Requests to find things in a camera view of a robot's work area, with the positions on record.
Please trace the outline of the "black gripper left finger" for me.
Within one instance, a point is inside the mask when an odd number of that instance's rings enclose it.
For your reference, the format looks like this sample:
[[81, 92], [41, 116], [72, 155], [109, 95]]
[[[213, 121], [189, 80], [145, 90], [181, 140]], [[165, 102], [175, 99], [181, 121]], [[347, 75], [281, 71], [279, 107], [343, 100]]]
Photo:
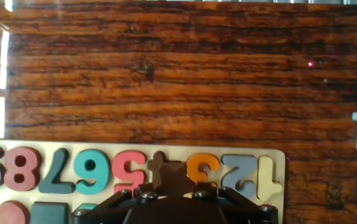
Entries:
[[72, 223], [123, 223], [132, 208], [156, 201], [158, 197], [152, 185], [140, 185], [135, 190], [123, 189], [94, 208], [80, 205], [71, 214]]

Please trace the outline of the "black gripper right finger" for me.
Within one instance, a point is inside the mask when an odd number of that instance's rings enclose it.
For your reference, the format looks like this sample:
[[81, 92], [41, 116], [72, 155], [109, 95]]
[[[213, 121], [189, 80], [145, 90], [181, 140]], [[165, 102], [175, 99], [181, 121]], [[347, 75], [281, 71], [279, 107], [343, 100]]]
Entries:
[[256, 205], [230, 187], [197, 185], [192, 199], [213, 205], [227, 223], [278, 224], [277, 207], [269, 204]]

